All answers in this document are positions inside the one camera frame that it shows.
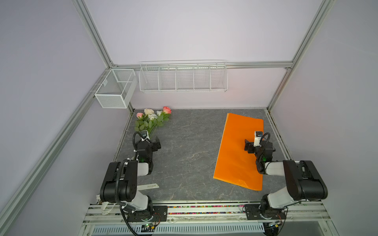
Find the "orange wrapping paper sheet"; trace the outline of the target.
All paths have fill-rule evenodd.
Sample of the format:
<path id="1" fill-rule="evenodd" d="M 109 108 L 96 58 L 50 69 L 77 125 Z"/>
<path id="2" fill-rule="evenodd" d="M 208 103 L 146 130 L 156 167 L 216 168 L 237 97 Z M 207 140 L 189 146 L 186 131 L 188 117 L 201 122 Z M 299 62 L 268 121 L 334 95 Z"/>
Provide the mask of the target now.
<path id="1" fill-rule="evenodd" d="M 264 121 L 228 113 L 222 134 L 213 178 L 246 189 L 261 191 L 263 176 L 257 171 L 256 156 L 244 150 L 245 140 L 252 142 L 256 131 L 264 130 Z"/>

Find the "dark pink fake rose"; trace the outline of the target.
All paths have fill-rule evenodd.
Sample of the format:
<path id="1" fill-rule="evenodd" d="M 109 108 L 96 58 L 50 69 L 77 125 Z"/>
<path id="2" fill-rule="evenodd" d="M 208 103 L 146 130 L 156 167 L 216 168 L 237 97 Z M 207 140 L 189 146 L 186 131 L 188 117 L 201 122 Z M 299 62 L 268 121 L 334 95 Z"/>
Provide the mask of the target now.
<path id="1" fill-rule="evenodd" d="M 171 113 L 172 110 L 167 106 L 164 106 L 162 110 L 156 112 L 154 112 L 152 109 L 145 111 L 148 118 L 147 131 L 150 138 L 152 138 L 157 128 L 164 126 L 164 123 L 169 121 Z"/>

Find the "white fake rose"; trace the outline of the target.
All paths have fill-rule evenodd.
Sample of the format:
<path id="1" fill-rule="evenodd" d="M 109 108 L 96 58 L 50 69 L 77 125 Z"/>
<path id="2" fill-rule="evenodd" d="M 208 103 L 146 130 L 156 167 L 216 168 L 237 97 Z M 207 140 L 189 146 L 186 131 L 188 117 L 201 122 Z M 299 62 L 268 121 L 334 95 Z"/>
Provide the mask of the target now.
<path id="1" fill-rule="evenodd" d="M 157 115 L 152 109 L 145 109 L 144 113 L 145 117 L 147 118 L 146 130 L 148 131 L 149 135 L 152 135 L 157 127 L 162 126 L 163 116 L 161 115 L 161 113 L 160 115 Z"/>

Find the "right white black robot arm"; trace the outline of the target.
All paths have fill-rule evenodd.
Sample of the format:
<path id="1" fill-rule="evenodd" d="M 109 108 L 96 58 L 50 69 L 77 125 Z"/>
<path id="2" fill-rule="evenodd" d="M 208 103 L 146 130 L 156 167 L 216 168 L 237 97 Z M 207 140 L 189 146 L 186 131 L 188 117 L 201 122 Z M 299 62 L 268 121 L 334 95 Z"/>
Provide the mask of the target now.
<path id="1" fill-rule="evenodd" d="M 285 219 L 285 209 L 304 201 L 320 201 L 328 197 L 328 189 L 310 160 L 274 161 L 276 149 L 270 133 L 255 132 L 254 141 L 245 140 L 244 150 L 256 156 L 259 174 L 285 178 L 285 187 L 263 196 L 260 204 L 244 205 L 247 219 Z"/>

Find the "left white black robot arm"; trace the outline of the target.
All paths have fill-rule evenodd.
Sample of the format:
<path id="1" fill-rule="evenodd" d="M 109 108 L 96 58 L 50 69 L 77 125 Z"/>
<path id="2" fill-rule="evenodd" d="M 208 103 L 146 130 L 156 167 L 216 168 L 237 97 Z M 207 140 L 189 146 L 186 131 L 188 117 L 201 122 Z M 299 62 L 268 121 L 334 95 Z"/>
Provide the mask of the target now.
<path id="1" fill-rule="evenodd" d="M 137 189 L 138 177 L 150 175 L 153 171 L 153 153 L 161 148 L 159 138 L 152 141 L 149 132 L 136 131 L 132 137 L 134 159 L 111 162 L 103 179 L 99 199 L 102 203 L 112 203 L 119 206 L 121 216 L 130 232 L 137 236 L 128 219 L 133 214 L 142 221 L 150 221 L 155 212 L 151 197 Z"/>

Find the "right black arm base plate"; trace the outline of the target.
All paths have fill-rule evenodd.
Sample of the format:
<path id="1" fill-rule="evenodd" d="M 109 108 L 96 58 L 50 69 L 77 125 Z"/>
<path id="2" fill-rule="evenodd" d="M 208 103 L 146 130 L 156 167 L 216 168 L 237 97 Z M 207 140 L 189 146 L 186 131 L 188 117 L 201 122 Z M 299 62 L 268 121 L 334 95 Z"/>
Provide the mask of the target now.
<path id="1" fill-rule="evenodd" d="M 260 204 L 246 204 L 243 212 L 248 220 L 285 220 L 286 211 L 284 209 L 263 208 Z"/>

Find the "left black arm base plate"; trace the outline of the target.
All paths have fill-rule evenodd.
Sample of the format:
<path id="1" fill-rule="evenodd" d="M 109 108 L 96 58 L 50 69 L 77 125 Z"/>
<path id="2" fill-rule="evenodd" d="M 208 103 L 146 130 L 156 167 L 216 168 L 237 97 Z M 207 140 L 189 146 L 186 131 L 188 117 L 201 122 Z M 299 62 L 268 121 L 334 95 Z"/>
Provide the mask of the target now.
<path id="1" fill-rule="evenodd" d="M 146 210 L 128 213 L 127 217 L 128 222 L 166 222 L 168 217 L 168 206 L 149 206 Z"/>

